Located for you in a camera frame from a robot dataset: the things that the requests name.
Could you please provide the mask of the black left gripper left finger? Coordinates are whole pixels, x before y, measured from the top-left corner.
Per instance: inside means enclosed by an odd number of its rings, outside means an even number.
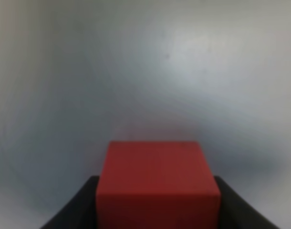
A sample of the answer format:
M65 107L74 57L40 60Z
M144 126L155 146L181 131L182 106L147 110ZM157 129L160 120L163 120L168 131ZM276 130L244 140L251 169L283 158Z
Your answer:
M98 176L90 177L76 195L42 229L96 229Z

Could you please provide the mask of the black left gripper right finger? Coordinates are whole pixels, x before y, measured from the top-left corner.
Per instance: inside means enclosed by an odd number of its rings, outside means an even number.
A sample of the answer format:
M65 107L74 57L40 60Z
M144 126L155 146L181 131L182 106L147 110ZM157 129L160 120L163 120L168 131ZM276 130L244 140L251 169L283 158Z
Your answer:
M221 193L219 229L277 229L256 209L241 198L221 177L214 176Z

